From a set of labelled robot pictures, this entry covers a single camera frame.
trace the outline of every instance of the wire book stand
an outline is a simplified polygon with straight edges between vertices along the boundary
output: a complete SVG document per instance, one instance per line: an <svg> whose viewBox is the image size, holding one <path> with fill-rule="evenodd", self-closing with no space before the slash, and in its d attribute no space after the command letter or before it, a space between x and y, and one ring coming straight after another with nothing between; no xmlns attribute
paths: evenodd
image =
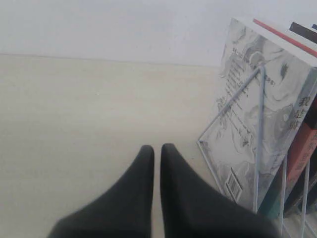
<svg viewBox="0 0 317 238"><path fill-rule="evenodd" d="M219 111L219 113L215 116L215 118L209 123L203 133L200 135L197 144L203 157L207 163L207 166L217 184L219 191L224 194L223 188L219 182L219 178L210 159L204 152L204 149L201 146L202 137L208 131L211 125L218 119L219 116L226 113L226 111L231 107L232 102L240 95L240 93L250 84L250 82L260 74L260 91L259 91L259 116L258 116L258 137L257 137L257 149L256 149L256 156L255 156L255 173L254 173L254 195L253 195L253 212L257 213L258 211L258 189L259 189L259 161L262 158L262 138L263 138L263 106L264 106L264 88L265 88L265 67L263 65L257 67L252 74L246 79L246 81L241 85L241 87L235 92L232 98L226 102L223 108ZM309 170L310 170L310 160L306 165L305 168L305 183L304 183L304 196L303 196L303 206L301 212L301 220L300 220L300 231L299 234L290 234L288 229L284 223L284 203L285 203L285 189L286 189L286 173L287 173L287 155L283 160L283 173L282 173L282 188L281 188L281 196L280 196L280 209L279 209L279 219L278 219L278 228L280 230L281 235L286 237L299 237L303 238L305 233L305 228L309 230L313 237L317 238L317 234L314 232L311 224L306 220L306 206L307 206L307 194L308 194L308 182L309 182Z"/></svg>

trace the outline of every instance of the desk surface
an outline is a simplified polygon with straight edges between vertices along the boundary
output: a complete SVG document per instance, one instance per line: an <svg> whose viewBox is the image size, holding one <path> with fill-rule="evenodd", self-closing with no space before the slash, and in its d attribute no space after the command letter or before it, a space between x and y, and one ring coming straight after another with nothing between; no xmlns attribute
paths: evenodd
<svg viewBox="0 0 317 238"><path fill-rule="evenodd" d="M196 145L211 119L212 67L0 55L0 237L43 238L106 191L140 146L174 143L210 184Z"/></svg>

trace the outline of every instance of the barcode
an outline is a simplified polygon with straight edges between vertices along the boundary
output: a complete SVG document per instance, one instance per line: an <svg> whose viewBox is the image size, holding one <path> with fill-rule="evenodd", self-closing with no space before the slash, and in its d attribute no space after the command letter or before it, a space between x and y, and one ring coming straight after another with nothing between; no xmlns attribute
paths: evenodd
<svg viewBox="0 0 317 238"><path fill-rule="evenodd" d="M232 170L230 170L229 177L226 181L226 186L230 192L230 195L232 196L233 200L237 202L240 198L242 188L240 187L240 184Z"/></svg>

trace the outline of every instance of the white book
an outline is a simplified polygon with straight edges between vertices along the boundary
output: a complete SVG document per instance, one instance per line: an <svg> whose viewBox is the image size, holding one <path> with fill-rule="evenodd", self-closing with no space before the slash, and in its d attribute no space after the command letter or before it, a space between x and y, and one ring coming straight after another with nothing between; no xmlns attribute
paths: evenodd
<svg viewBox="0 0 317 238"><path fill-rule="evenodd" d="M305 38L283 31L309 47ZM262 159L258 207L317 93L317 58L255 24L233 18L222 56L214 116L259 65L265 66ZM252 209L259 112L260 76L199 139L220 189ZM295 116L300 110L301 116Z"/></svg>

